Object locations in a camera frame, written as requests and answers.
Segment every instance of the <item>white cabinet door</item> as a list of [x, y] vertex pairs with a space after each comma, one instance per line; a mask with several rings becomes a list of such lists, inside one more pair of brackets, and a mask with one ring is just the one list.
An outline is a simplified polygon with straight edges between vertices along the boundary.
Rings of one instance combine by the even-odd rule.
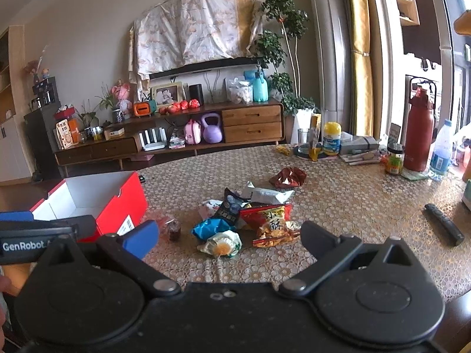
[[15, 118], [5, 121], [0, 133], [2, 153], [1, 182], [30, 177], [21, 147]]

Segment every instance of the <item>orange toy radio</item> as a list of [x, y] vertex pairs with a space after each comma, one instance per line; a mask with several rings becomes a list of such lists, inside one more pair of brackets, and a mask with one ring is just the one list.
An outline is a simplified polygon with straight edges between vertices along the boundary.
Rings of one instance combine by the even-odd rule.
[[144, 116], [151, 115], [149, 102], [139, 102], [134, 103], [134, 115], [135, 116]]

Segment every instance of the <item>pink kettlebell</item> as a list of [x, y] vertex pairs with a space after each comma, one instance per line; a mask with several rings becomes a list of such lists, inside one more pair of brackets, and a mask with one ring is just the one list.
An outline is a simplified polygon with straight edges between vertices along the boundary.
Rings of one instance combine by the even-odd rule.
[[[208, 125], [207, 118], [217, 118], [217, 125]], [[209, 144], [217, 144], [222, 141], [221, 117], [218, 113], [208, 113], [201, 117], [201, 124], [204, 127], [203, 138]]]

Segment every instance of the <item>wooden drawer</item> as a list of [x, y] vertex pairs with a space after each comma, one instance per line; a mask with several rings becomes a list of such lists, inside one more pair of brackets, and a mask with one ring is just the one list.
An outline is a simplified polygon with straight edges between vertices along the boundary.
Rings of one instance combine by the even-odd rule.
[[281, 138], [281, 122], [225, 127], [224, 135], [227, 143]]
[[60, 166], [86, 162], [92, 158], [91, 146], [82, 146], [73, 149], [61, 150], [56, 153], [56, 157], [57, 163]]
[[112, 158], [118, 155], [134, 154], [137, 152], [134, 138], [123, 138], [115, 141], [106, 141], [92, 146], [93, 159]]
[[224, 127], [253, 123], [281, 122], [279, 105], [222, 110]]

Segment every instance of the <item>pink stuffed toy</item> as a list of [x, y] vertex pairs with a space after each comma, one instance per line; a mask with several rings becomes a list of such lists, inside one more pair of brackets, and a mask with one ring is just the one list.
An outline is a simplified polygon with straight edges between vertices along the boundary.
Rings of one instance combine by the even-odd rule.
[[125, 119], [129, 119], [131, 117], [130, 112], [132, 110], [132, 102], [129, 100], [130, 91], [131, 85], [122, 83], [120, 79], [118, 80], [118, 84], [113, 86], [111, 89], [111, 93], [118, 101], [118, 107], [124, 114]]

